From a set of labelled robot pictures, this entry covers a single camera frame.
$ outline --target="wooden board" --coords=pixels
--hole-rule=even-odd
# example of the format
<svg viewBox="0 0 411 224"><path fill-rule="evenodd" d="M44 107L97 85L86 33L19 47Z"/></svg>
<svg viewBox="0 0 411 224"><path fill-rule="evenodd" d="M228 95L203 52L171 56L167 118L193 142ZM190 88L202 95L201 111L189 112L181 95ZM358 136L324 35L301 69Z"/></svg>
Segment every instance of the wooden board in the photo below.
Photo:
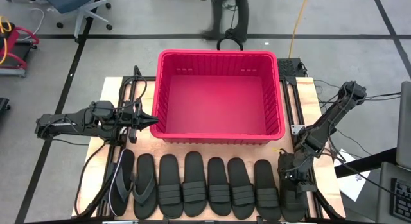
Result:
<svg viewBox="0 0 411 224"><path fill-rule="evenodd" d="M110 99L113 104L117 104L118 100L118 89L121 84L121 78L106 78L103 94L101 98ZM140 82L137 86L136 97L140 95L144 84ZM315 92L315 87L312 78L298 78L297 86L299 90L299 96L302 106L302 113L306 125L314 123L321 115L319 108L317 95ZM154 95L155 82L148 82L148 88L146 93L142 98L143 110L150 114L152 111L153 95ZM292 97L292 88L289 87L290 100L293 107L293 117L295 123L297 123L297 113L295 111L294 99ZM292 152L292 140L290 135L289 124L286 116L285 105L283 104L284 117L286 121L286 133L284 137L278 141L271 141L264 146L247 146L247 145L226 145L226 144L170 144L164 142L161 139L153 137L150 130L147 128L142 132L137 134L137 143L131 144L127 143L127 148L132 150L136 156L144 153L149 153L154 156L157 176L159 176L159 162L160 158L168 153L174 154L179 162L179 173L181 182L184 181L184 157L189 151L198 151L203 156L203 163L205 169L205 175L207 176L207 163L211 157L221 157L225 166L227 167L227 162L233 157L241 157L247 168L247 173L249 174L250 181L254 181L254 163L259 159L267 159L270 161L273 172L275 183L279 186L279 177L277 174L277 160L279 156L279 149L284 148L286 151ZM100 147L102 141L96 138L92 138L89 146L89 151L87 152L87 157L92 154L98 147ZM107 161L107 150L101 151L97 154L95 159L90 161L89 167L85 171L82 189L78 199L78 206L80 207L80 212L86 208L89 202L94 198L94 195L98 192L101 187L101 181L103 180L103 174ZM345 216L344 207L342 205L340 191L338 189L337 177L335 175L333 162L331 157L322 156L320 159L316 159L314 162L315 176L317 180L317 185L322 191L323 195L326 197L328 202L334 207L334 209L342 216ZM136 164L134 164L134 174L136 173ZM310 214L315 216L315 208L313 206L312 195L308 195ZM253 215L245 221L255 221L258 213L254 211ZM134 220L133 211L133 197L130 196L128 201L127 211L124 216L118 217L121 220ZM155 213L148 220L162 220L163 215L157 208ZM183 214L178 220L220 220L220 221L235 221L237 220L233 213L228 216L221 217L216 215L207 205L205 211L194 218L189 218Z"/></svg>

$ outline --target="black keyboard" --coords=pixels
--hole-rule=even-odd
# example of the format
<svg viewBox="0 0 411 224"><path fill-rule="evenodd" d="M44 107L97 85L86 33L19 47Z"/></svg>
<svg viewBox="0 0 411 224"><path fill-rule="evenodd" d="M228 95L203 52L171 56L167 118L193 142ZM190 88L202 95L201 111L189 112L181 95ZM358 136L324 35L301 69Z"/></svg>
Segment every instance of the black keyboard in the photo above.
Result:
<svg viewBox="0 0 411 224"><path fill-rule="evenodd" d="M399 195L391 195L391 215L411 223L411 185L406 181L393 178L391 179L391 191Z"/></svg>

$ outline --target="person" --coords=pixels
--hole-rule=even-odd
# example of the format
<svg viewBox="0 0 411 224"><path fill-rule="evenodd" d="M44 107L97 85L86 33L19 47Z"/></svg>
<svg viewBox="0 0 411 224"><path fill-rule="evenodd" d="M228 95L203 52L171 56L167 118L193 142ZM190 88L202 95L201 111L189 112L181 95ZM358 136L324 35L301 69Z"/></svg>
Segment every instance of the person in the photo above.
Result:
<svg viewBox="0 0 411 224"><path fill-rule="evenodd" d="M213 24L210 30L203 31L202 37L206 40L218 40L220 38L220 26L223 16L223 3L226 0L211 0L213 7ZM233 29L228 29L234 38L240 42L247 40L247 30L249 27L249 2L248 0L236 0L236 8L238 11L238 23Z"/></svg>

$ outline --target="flip-flop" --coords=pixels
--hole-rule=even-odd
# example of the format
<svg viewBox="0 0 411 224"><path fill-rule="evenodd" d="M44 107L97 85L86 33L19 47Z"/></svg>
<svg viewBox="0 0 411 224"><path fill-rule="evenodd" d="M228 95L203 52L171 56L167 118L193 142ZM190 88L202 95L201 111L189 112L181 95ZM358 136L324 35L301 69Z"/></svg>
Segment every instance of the flip-flop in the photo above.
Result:
<svg viewBox="0 0 411 224"><path fill-rule="evenodd" d="M133 164L133 151L121 151L109 190L109 206L115 216L122 216L126 211L128 196L132 190Z"/></svg>
<svg viewBox="0 0 411 224"><path fill-rule="evenodd" d="M160 211L166 218L179 218L182 215L179 163L172 154L160 159L159 204Z"/></svg>
<svg viewBox="0 0 411 224"><path fill-rule="evenodd" d="M280 169L293 168L293 154L284 153L285 156L279 158L278 174L280 176L280 208L286 221L291 223L303 219L308 209L307 193L297 192L297 186L286 178Z"/></svg>
<svg viewBox="0 0 411 224"><path fill-rule="evenodd" d="M207 205L207 185L203 158L197 151L187 153L184 160L184 212L189 217L201 214Z"/></svg>
<svg viewBox="0 0 411 224"><path fill-rule="evenodd" d="M236 218L244 220L254 212L254 189L245 169L244 161L235 157L227 165L231 188L232 211Z"/></svg>
<svg viewBox="0 0 411 224"><path fill-rule="evenodd" d="M278 191L275 186L271 164L267 160L258 160L254 165L254 189L259 215L268 221L280 220L281 209Z"/></svg>
<svg viewBox="0 0 411 224"><path fill-rule="evenodd" d="M157 207L157 179L154 158L150 154L143 154L137 158L133 196L136 217L140 220L150 217Z"/></svg>
<svg viewBox="0 0 411 224"><path fill-rule="evenodd" d="M208 161L207 168L210 208L220 216L227 216L231 212L231 200L224 161L220 157L213 157Z"/></svg>

